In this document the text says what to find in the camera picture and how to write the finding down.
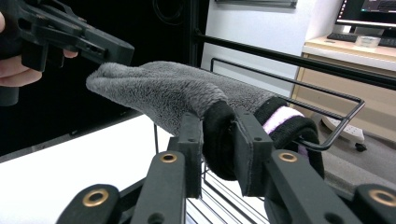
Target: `white wall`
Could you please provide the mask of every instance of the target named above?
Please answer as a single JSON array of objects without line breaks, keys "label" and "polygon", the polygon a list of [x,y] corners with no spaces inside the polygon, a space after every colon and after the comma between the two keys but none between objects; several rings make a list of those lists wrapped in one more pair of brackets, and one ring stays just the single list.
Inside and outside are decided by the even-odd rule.
[{"label": "white wall", "polygon": [[[263,49],[276,50],[300,56],[308,29],[318,25],[311,20],[314,9],[339,0],[299,0],[297,8],[255,7],[218,4],[211,0],[206,34]],[[318,35],[311,32],[309,36]],[[265,72],[295,78],[297,67],[231,49],[205,44],[201,67],[210,68],[213,57],[241,63]],[[214,72],[233,77],[269,91],[289,96],[292,85],[263,75],[216,63]]]},{"label": "white wall", "polygon": [[329,35],[332,32],[342,2],[342,0],[317,1],[305,40]]}]

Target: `pink stripe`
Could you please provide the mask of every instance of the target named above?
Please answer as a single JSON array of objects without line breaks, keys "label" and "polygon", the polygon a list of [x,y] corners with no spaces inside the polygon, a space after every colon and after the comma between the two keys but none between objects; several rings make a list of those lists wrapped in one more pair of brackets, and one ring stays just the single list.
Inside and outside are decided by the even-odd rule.
[{"label": "pink stripe", "polygon": [[262,127],[264,128],[266,133],[271,133],[273,132],[277,126],[281,125],[283,122],[285,122],[287,119],[290,119],[295,116],[301,116],[303,117],[304,115],[300,113],[299,111],[287,107],[287,106],[281,106],[280,108],[277,109],[277,111],[269,118]]}]

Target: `desk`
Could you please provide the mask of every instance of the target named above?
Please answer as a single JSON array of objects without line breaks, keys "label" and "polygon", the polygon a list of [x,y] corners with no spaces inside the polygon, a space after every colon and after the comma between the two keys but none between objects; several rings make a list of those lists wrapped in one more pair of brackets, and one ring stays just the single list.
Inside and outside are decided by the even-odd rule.
[{"label": "desk", "polygon": [[[306,41],[303,47],[303,56],[326,63],[340,64],[396,77],[396,49],[385,47],[360,48],[356,47],[354,43],[329,40],[323,36]],[[360,97],[366,105],[350,124],[385,139],[395,141],[396,91],[305,68],[299,69],[297,80]],[[356,105],[326,93],[299,86],[294,87],[291,97],[343,116]],[[312,112],[298,109],[308,117],[312,115]]]}]

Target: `finger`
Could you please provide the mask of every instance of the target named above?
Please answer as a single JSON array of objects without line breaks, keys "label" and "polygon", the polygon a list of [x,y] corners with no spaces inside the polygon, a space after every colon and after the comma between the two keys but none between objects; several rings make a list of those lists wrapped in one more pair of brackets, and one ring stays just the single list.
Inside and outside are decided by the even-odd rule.
[{"label": "finger", "polygon": [[42,77],[41,72],[37,72],[36,70],[33,69],[28,69],[14,76],[0,77],[0,86],[21,87],[36,82],[41,77]]},{"label": "finger", "polygon": [[4,20],[3,14],[0,12],[0,33],[6,28],[6,21]]},{"label": "finger", "polygon": [[14,74],[22,73],[28,69],[28,67],[21,64],[21,56],[0,61],[0,77],[9,77]]},{"label": "finger", "polygon": [[69,51],[67,49],[64,49],[64,57],[66,58],[75,58],[78,56],[77,52]]}]

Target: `keyboard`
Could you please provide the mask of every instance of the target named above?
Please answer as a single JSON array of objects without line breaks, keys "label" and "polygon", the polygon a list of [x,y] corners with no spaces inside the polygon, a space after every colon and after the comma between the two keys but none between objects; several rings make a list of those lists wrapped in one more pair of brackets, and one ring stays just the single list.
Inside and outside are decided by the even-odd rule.
[{"label": "keyboard", "polygon": [[[358,36],[353,34],[331,33],[327,36],[327,38],[333,40],[346,41],[346,42],[355,42]],[[379,41],[378,45],[382,47],[396,48],[396,38],[381,37],[381,40]]]}]

